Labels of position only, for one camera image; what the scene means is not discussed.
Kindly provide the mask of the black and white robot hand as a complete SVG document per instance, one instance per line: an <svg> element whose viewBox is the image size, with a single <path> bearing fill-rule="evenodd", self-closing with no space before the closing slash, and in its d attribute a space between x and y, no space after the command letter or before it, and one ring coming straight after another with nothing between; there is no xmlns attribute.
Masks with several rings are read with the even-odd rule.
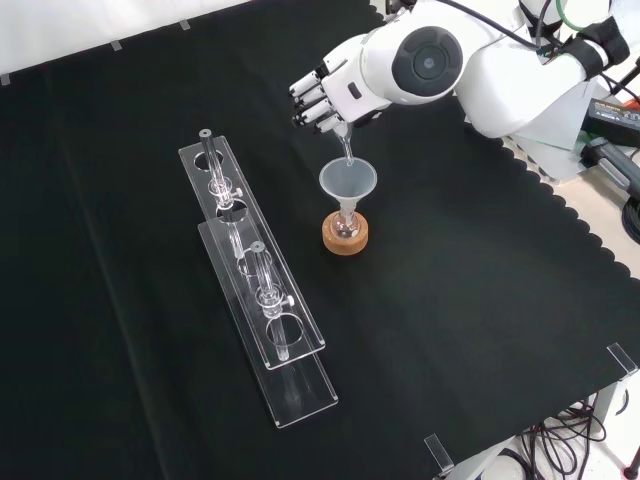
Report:
<svg viewBox="0 0 640 480"><path fill-rule="evenodd" d="M365 38L362 34L345 40L318 67L289 87L295 126L313 125L316 131L325 133L342 124L375 117L391 104L365 82L361 70Z"/></svg>

